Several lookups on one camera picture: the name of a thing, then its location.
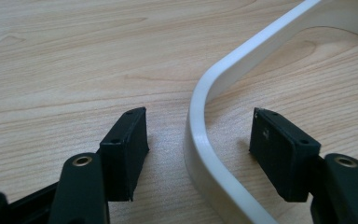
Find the white bent frame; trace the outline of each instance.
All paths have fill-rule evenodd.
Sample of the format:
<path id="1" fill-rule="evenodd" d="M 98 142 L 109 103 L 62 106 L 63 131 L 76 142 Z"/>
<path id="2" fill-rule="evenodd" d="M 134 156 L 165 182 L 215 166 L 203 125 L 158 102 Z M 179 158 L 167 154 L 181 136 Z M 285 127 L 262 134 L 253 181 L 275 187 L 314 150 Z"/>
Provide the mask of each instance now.
<path id="1" fill-rule="evenodd" d="M 186 167 L 225 222 L 276 223 L 214 153 L 206 133 L 205 105 L 295 34 L 320 26 L 358 34 L 358 0 L 305 0 L 214 64 L 193 91 L 184 142 Z"/>

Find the wooden table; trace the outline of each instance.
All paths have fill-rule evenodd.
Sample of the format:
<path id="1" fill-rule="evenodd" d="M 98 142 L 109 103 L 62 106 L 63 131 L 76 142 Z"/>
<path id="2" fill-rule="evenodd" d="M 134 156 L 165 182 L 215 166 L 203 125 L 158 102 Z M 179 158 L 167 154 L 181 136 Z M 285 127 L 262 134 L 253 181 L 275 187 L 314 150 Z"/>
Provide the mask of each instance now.
<path id="1" fill-rule="evenodd" d="M 220 223 L 193 187 L 182 143 L 202 74 L 299 1 L 0 0 L 0 191 L 13 202 L 95 151 L 119 116 L 146 106 L 148 142 L 133 203 L 112 223 Z M 248 153 L 255 106 L 358 159 L 358 35 L 301 32 L 206 108 L 227 168 L 281 223 L 311 223 Z"/>

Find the black plastic bracket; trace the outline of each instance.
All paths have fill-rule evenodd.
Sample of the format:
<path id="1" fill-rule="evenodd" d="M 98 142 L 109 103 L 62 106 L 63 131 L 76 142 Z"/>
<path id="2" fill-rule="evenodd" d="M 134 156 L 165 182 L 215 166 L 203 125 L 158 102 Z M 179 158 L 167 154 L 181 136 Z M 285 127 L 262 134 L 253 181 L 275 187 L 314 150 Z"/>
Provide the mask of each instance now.
<path id="1" fill-rule="evenodd" d="M 48 224 L 108 224 L 100 156 L 82 153 L 62 167 Z"/>
<path id="2" fill-rule="evenodd" d="M 140 107 L 124 113 L 97 153 L 76 155 L 65 163 L 60 182 L 11 204 L 0 193 L 0 223 L 41 224 L 49 218 L 49 223 L 108 223 L 106 201 L 132 201 L 149 151 L 145 112 Z M 79 157 L 92 162 L 75 166 Z"/>
<path id="3" fill-rule="evenodd" d="M 320 143 L 282 115 L 255 108 L 250 152 L 287 202 L 307 200 L 308 170 L 320 148 Z"/>
<path id="4" fill-rule="evenodd" d="M 103 162 L 103 177 L 109 202 L 133 200 L 149 147 L 146 109 L 124 113 L 100 143 L 97 154 Z"/>
<path id="5" fill-rule="evenodd" d="M 321 145 L 282 115 L 256 108 L 250 151 L 287 202 L 313 195 L 314 223 L 358 223 L 358 160 L 328 154 Z"/>

